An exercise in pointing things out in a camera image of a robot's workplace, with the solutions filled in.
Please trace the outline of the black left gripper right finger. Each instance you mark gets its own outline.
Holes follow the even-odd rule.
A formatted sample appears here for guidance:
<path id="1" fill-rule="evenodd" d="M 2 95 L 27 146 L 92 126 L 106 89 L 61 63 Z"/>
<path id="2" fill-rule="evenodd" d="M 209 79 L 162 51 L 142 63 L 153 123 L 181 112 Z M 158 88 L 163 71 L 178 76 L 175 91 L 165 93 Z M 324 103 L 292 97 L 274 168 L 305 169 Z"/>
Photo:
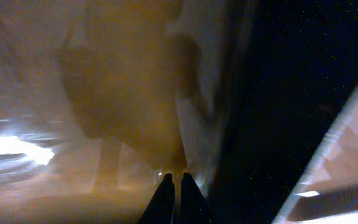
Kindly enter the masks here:
<path id="1" fill-rule="evenodd" d="M 181 224 L 216 224 L 216 219 L 193 176 L 185 172 L 181 180 Z"/>

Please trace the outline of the yellow green sponge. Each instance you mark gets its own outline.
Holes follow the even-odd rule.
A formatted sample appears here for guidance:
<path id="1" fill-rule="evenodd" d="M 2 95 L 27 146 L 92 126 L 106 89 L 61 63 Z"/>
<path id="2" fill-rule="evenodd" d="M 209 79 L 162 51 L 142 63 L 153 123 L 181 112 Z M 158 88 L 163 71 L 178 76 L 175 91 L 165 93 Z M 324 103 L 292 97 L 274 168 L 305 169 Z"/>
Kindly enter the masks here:
<path id="1" fill-rule="evenodd" d="M 187 168 L 177 100 L 190 100 L 207 115 L 198 70 L 202 51 L 195 38 L 168 26 L 183 1 L 99 1 L 85 4 L 85 45 L 72 31 L 58 52 L 61 82 L 86 137 L 101 138 L 99 168 L 118 164 L 120 141 L 156 169 Z"/>

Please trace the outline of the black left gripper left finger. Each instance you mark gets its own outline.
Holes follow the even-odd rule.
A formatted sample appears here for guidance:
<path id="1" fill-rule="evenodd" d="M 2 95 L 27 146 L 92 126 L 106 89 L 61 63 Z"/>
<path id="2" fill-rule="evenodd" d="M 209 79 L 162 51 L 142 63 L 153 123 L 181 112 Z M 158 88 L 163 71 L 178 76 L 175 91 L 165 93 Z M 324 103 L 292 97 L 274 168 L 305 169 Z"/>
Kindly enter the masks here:
<path id="1" fill-rule="evenodd" d="M 167 173 L 136 224 L 172 224 L 174 208 L 175 186 L 172 174 Z"/>

